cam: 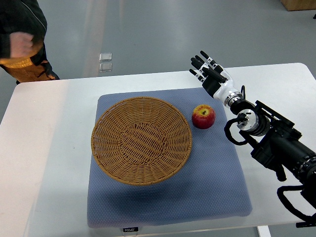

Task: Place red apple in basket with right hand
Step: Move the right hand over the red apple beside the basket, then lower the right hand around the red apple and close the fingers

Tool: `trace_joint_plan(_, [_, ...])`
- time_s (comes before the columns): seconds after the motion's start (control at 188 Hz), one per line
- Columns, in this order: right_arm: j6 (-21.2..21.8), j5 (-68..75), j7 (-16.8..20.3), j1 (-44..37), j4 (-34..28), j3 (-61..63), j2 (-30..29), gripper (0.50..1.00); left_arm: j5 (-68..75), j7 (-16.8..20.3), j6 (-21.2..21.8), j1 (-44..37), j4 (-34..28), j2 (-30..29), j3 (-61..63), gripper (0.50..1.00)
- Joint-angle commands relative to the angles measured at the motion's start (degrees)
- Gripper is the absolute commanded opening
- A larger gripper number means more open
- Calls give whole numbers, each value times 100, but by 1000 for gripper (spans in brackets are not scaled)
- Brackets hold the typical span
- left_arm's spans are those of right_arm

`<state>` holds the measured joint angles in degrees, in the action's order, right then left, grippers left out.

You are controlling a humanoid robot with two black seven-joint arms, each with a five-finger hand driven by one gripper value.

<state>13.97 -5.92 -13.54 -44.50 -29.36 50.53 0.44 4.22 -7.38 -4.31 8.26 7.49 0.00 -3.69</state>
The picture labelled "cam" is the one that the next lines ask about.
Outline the person's bare hand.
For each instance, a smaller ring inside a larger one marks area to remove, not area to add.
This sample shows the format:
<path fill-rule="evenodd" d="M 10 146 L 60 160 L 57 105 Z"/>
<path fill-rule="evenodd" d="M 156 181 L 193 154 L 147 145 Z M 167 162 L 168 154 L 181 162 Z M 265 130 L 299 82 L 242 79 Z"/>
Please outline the person's bare hand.
<path fill-rule="evenodd" d="M 24 32 L 14 32 L 10 34 L 10 57 L 26 57 L 32 52 L 33 35 Z"/>

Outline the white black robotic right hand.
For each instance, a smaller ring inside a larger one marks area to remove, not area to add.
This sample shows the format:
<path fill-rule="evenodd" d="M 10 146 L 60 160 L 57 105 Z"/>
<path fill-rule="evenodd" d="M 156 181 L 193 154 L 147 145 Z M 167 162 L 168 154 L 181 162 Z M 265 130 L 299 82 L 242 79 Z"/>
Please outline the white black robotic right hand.
<path fill-rule="evenodd" d="M 191 58 L 191 65 L 194 69 L 190 69 L 190 73 L 212 98 L 221 101 L 224 106 L 230 107 L 243 98 L 229 73 L 204 51 L 200 51 L 200 56 Z"/>

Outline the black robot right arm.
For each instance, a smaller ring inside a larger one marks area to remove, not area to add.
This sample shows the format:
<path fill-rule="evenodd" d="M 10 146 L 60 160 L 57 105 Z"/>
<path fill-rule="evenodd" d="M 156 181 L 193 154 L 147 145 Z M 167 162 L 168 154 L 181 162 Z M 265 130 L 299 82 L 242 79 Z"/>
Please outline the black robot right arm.
<path fill-rule="evenodd" d="M 299 139 L 302 134 L 294 128 L 294 123 L 260 101 L 250 103 L 245 98 L 245 87 L 241 92 L 228 96 L 228 105 L 236 118 L 229 120 L 224 132 L 229 141 L 242 146 L 249 144 L 251 156 L 265 168 L 276 173 L 279 181 L 286 180 L 285 170 L 289 170 L 300 182 L 298 186 L 282 186 L 277 196 L 283 206 L 302 220 L 298 228 L 314 227 L 316 216 L 308 216 L 285 196 L 285 192 L 299 191 L 312 206 L 316 205 L 316 154 Z"/>

